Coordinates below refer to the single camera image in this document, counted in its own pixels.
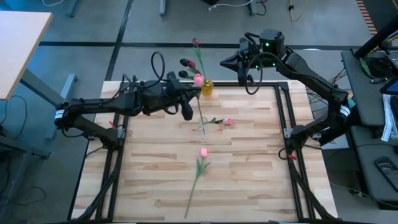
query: pink tulip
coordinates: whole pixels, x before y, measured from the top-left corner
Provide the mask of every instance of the pink tulip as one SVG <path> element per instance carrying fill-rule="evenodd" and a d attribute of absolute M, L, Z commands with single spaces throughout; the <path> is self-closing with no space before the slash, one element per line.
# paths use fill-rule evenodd
<path fill-rule="evenodd" d="M 195 75 L 195 77 L 193 77 L 193 84 L 195 86 L 203 86 L 205 80 L 203 79 L 203 76 L 201 76 L 200 74 Z"/>
<path fill-rule="evenodd" d="M 223 120 L 223 124 L 224 124 L 224 126 L 231 126 L 233 124 L 232 118 L 225 118 Z"/>
<path fill-rule="evenodd" d="M 197 65 L 193 60 L 188 61 L 188 67 L 191 68 L 192 70 L 196 69 Z"/>
<path fill-rule="evenodd" d="M 206 158 L 206 157 L 207 157 L 207 148 L 202 148 L 202 149 L 200 150 L 200 156 L 201 156 L 202 158 Z"/>
<path fill-rule="evenodd" d="M 199 42 L 198 39 L 194 38 L 194 39 L 192 40 L 192 44 L 193 44 L 194 47 L 199 47 L 200 42 Z"/>

